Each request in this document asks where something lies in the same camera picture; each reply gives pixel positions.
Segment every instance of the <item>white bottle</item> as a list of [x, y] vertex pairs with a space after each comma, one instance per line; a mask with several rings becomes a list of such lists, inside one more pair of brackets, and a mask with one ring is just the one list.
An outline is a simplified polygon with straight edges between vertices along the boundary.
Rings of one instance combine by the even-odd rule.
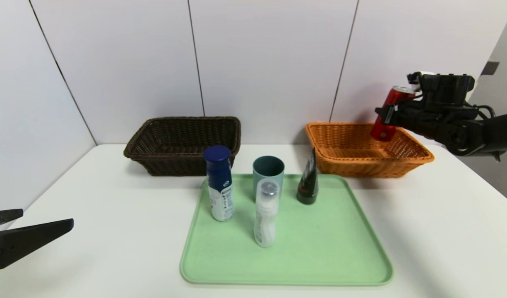
[[280, 186], [274, 179], [264, 178], [257, 184], [255, 226], [253, 235], [260, 247], [271, 246], [276, 239], [276, 215], [279, 210]]

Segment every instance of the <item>red can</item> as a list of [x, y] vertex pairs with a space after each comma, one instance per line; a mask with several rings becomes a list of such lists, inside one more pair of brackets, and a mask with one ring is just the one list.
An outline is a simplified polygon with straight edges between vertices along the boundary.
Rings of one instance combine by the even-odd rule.
[[[383, 107], [387, 106], [388, 104], [396, 104], [402, 98], [414, 96], [415, 92], [409, 87], [393, 86], [387, 95]], [[382, 117], [378, 115], [377, 120], [375, 121], [375, 125], [371, 130], [371, 136], [377, 141], [389, 142], [393, 138], [394, 134], [395, 126], [382, 124]]]

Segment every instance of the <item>white wall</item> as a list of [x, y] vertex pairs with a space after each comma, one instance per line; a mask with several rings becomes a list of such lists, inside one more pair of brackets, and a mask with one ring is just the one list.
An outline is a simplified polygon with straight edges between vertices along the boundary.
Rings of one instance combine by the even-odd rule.
[[97, 143], [153, 117], [202, 116], [187, 0], [32, 0]]
[[507, 22], [507, 0], [362, 0], [332, 121], [371, 121], [393, 85], [419, 70], [480, 75]]
[[[488, 104], [497, 115], [503, 115], [507, 113], [507, 25], [490, 58], [500, 62], [498, 70], [493, 76], [480, 77], [470, 103]], [[500, 163], [490, 156], [473, 156], [460, 160], [507, 197], [507, 153], [502, 155]]]
[[329, 121], [356, 0], [191, 0], [207, 116], [234, 115], [242, 143], [308, 143]]
[[95, 146], [27, 0], [0, 0], [0, 210], [27, 208]]
[[193, 43], [187, 0], [32, 3], [100, 144], [204, 108], [245, 144], [303, 143], [337, 88], [332, 121], [369, 121], [409, 72], [477, 78], [507, 20], [507, 0], [191, 0]]

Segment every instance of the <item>panel seam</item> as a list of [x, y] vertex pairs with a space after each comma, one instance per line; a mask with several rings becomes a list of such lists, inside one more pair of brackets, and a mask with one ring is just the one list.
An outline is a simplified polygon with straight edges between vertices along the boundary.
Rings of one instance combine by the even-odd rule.
[[91, 130], [89, 129], [89, 125], [86, 122], [86, 119], [84, 118], [84, 115], [82, 114], [81, 108], [79, 108], [79, 105], [77, 104], [77, 101], [75, 100], [75, 96], [73, 96], [73, 92], [71, 92], [71, 89], [69, 85], [67, 84], [66, 78], [64, 77], [64, 74], [62, 73], [62, 70], [60, 69], [60, 66], [55, 58], [55, 54], [53, 53], [53, 50], [51, 49], [51, 45], [49, 45], [49, 42], [47, 41], [46, 34], [43, 31], [42, 25], [40, 24], [40, 20], [38, 19], [38, 15], [36, 15], [36, 11], [34, 10], [34, 6], [32, 5], [31, 0], [29, 0], [29, 5], [31, 6], [32, 13], [34, 14], [34, 18], [36, 19], [36, 23], [38, 23], [38, 26], [40, 27], [40, 31], [42, 32], [43, 39], [46, 41], [47, 47], [49, 48], [49, 52], [51, 53], [51, 57], [53, 57], [53, 60], [55, 61], [56, 67], [58, 68], [58, 72], [60, 73], [60, 76], [62, 76], [62, 79], [64, 80], [64, 84], [66, 84], [66, 88], [70, 93], [71, 98], [73, 99], [73, 102], [75, 103], [75, 107], [77, 107], [77, 110], [79, 111], [79, 114], [81, 115], [82, 121], [84, 122], [84, 125], [86, 126], [89, 135], [91, 136], [93, 143], [97, 146], [97, 141], [93, 137], [93, 134], [91, 133]]
[[356, 2], [356, 7], [354, 8], [354, 16], [353, 21], [351, 23], [351, 31], [349, 32], [349, 38], [347, 40], [346, 53], [344, 54], [344, 62], [342, 62], [342, 69], [340, 70], [340, 77], [338, 78], [338, 85], [336, 86], [336, 92], [334, 93], [334, 100], [332, 102], [331, 115], [329, 116], [329, 122], [332, 120], [332, 114], [334, 113], [334, 105], [336, 104], [336, 99], [338, 97], [338, 90], [340, 89], [340, 82], [342, 81], [342, 74], [344, 73], [344, 66], [346, 65], [347, 53], [349, 52], [349, 44], [351, 42], [352, 30], [354, 28], [354, 21], [356, 20], [356, 14], [358, 11], [358, 5], [360, 4], [360, 0]]
[[202, 100], [202, 112], [204, 113], [204, 117], [205, 117], [206, 116], [206, 108], [204, 107], [204, 95], [202, 94], [202, 80], [200, 79], [200, 68], [198, 67], [198, 54], [196, 52], [195, 29], [193, 28], [193, 25], [192, 25], [191, 1], [190, 0], [187, 0], [187, 7], [189, 8], [189, 21], [191, 22], [192, 45], [195, 49], [196, 72], [198, 73], [198, 85], [200, 87], [200, 99]]

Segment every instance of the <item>deodorant bottle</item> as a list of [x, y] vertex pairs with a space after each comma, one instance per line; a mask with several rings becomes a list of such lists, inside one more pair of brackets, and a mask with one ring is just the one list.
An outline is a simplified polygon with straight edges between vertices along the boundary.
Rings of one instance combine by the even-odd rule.
[[269, 247], [276, 239], [276, 215], [279, 211], [280, 194], [280, 185], [274, 179], [264, 178], [257, 184], [257, 214], [253, 234], [260, 247]]
[[225, 222], [231, 219], [235, 211], [233, 206], [233, 187], [228, 147], [215, 145], [204, 151], [207, 165], [207, 185], [211, 199], [213, 218]]

